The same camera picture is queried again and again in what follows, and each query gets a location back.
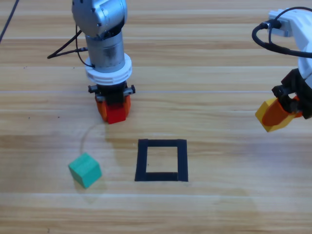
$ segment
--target wooden table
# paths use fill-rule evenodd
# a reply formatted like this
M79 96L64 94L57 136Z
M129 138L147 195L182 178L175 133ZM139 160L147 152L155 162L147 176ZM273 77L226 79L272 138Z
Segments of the wooden table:
M13 4L0 1L1 28ZM107 125L77 56L46 59L75 33L71 2L21 0L0 45L0 233L311 234L311 121L268 134L254 116L297 58L251 32L292 6L128 0L137 93L127 121ZM189 182L134 182L140 138L186 139ZM83 152L103 172L88 190L67 167ZM151 149L148 163L176 171L176 149Z

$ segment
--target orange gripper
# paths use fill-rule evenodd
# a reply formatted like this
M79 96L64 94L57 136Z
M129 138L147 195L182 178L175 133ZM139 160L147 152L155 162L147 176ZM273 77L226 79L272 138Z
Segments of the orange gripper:
M97 109L102 119L109 124L125 121L131 107L130 96L125 97L124 103L107 105L105 101L97 101Z
M263 118L262 123L265 126L275 126L282 123L288 116L293 115L293 113L288 113L279 103L278 99L276 99L266 110ZM302 113L299 112L297 115L294 116L295 118L302 117Z

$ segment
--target white robot link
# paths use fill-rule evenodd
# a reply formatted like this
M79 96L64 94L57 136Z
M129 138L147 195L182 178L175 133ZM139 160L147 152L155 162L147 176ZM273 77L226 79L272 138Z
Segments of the white robot link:
M269 30L269 42L257 37L261 29ZM271 33L283 37L294 37L300 51L290 50L274 44ZM272 89L275 99L266 102L256 113L264 128L270 132L286 127L293 118L312 117L312 9L293 7L271 11L269 20L253 30L253 40L261 47L280 54L299 57L298 68L292 70L282 85Z
M72 13L76 35L48 58L78 53L87 77L96 84L89 86L89 92L95 93L103 120L109 123L123 121L130 111L129 95L136 92L133 85L127 86L127 79L132 74L132 61L124 53L121 31L127 21L126 0L73 0ZM82 32L87 48L78 49L77 38ZM76 50L59 54L74 40ZM85 62L79 54L83 51L89 53Z

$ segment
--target white ring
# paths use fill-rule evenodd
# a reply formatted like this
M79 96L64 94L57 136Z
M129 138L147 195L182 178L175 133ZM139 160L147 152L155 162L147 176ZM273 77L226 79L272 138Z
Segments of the white ring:
M85 66L87 77L90 81L99 85L114 85L126 81L132 74L131 58L125 54L125 65L119 71L111 73L102 73L94 70L93 67Z

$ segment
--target red block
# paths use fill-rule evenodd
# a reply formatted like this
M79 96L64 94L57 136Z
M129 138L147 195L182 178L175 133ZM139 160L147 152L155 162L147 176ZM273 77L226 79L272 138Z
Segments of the red block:
M107 122L109 124L118 123L126 120L126 110L123 104L107 105L105 102L107 112Z

